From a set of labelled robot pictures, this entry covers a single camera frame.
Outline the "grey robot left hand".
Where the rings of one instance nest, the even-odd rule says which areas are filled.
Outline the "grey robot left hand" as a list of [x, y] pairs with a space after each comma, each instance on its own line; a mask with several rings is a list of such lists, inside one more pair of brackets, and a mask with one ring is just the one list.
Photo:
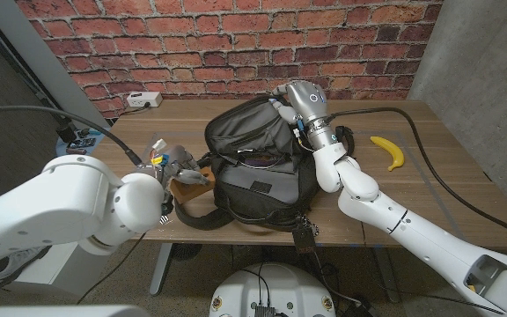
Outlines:
[[168, 146], [164, 139], [157, 140], [146, 155], [147, 161], [143, 160], [136, 170], [146, 173], [155, 178], [166, 193], [171, 180], [183, 184], [209, 185], [208, 180], [200, 172], [200, 167], [193, 156], [181, 145]]

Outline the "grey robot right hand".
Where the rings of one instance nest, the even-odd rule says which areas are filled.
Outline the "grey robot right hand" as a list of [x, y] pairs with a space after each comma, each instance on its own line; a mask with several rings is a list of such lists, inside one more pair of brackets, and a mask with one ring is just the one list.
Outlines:
[[324, 118], [327, 116], [326, 94], [320, 85], [309, 81], [295, 80], [278, 85], [268, 99], [273, 108], [289, 124], [301, 118], [310, 134], [332, 138], [332, 132]]

